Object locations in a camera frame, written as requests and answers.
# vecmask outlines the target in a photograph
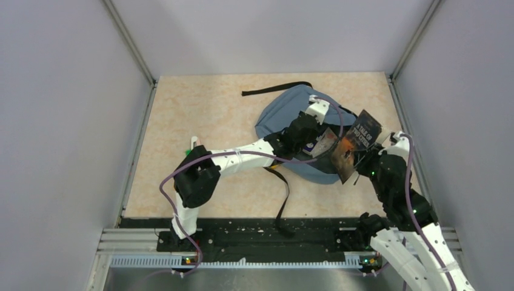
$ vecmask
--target book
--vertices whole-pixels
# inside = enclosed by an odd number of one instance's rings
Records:
[[[342,183],[350,178],[362,154],[374,145],[381,132],[382,125],[363,110],[330,156]]]

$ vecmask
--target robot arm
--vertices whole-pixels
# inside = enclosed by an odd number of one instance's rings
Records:
[[[452,290],[448,275],[452,277],[457,290],[471,291],[474,288],[467,281],[442,236],[437,216],[428,201],[413,189],[410,199],[413,213],[422,233],[439,259],[416,231],[407,207],[405,180],[409,140],[399,132],[391,137],[394,145],[381,148],[375,145],[359,163],[357,171],[370,178],[378,199],[382,202],[388,220],[402,231],[407,241],[415,248],[419,261],[400,243],[398,237],[387,227],[378,215],[360,217],[357,231],[364,244],[369,244],[388,260],[414,291]]]
[[[199,207],[211,198],[220,178],[246,169],[279,164],[280,162],[275,159],[277,157],[290,160],[316,139],[330,104],[315,95],[311,95],[309,101],[311,104],[307,110],[300,112],[299,116],[280,132],[271,133],[256,142],[234,149],[208,152],[200,145],[186,156],[179,167],[202,156],[217,154],[175,176],[176,216],[188,235],[196,232]],[[236,154],[223,155],[224,152]],[[178,238],[184,239],[185,234],[177,225],[175,217],[172,226]]]

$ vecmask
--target enclosure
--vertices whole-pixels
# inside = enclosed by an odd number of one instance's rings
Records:
[[[293,81],[412,134],[413,187],[435,208],[470,282],[511,289],[514,2],[10,0],[0,7],[0,289],[127,290],[161,268],[121,259],[151,258],[148,246],[169,228],[173,211],[158,187],[189,138],[211,149],[253,142],[259,114],[279,93],[241,91]],[[291,185],[287,219],[384,214],[368,181],[319,185],[279,170]],[[272,219],[283,188],[263,170],[233,175],[199,217]],[[109,241],[121,232],[132,232],[121,235],[134,245]],[[159,275],[140,288],[402,287],[392,268],[377,278],[348,272],[212,267],[185,279]]]

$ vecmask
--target black strap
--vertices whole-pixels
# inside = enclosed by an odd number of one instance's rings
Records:
[[[277,172],[271,168],[264,168],[264,170],[274,174],[275,176],[277,176],[280,180],[284,181],[284,183],[285,183],[285,200],[284,200],[284,203],[282,203],[282,207],[280,207],[278,214],[276,215],[275,228],[277,229],[278,233],[280,233],[282,236],[284,236],[286,238],[292,238],[295,235],[295,233],[280,226],[280,221],[281,221],[280,219],[282,218],[282,212],[284,211],[284,207],[285,207],[285,203],[287,202],[287,198],[289,198],[289,183],[284,178],[284,176],[282,176],[282,174],[280,174],[279,172]]]
[[[257,94],[282,91],[282,90],[287,90],[287,89],[293,88],[294,86],[298,86],[298,85],[307,85],[312,88],[311,83],[305,82],[305,81],[300,81],[300,82],[292,82],[292,83],[286,83],[286,84],[277,85],[277,86],[273,86],[273,87],[268,87],[268,88],[264,88],[261,90],[243,91],[243,92],[241,92],[241,96],[257,95]]]

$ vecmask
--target beige floor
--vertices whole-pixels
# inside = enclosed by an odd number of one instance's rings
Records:
[[[190,137],[197,135],[208,150],[243,146],[257,140],[253,126],[263,108],[280,92],[241,96],[292,81],[309,81],[357,114],[366,109],[382,125],[399,130],[385,74],[295,73],[161,77],[125,217],[169,217],[172,208],[160,194],[159,183],[184,159]],[[278,169],[288,179],[291,195],[284,217],[383,215],[371,183],[354,177],[341,185],[318,185]],[[170,181],[165,189],[174,197]],[[274,217],[285,195],[282,181],[263,169],[251,169],[220,180],[200,217]]]

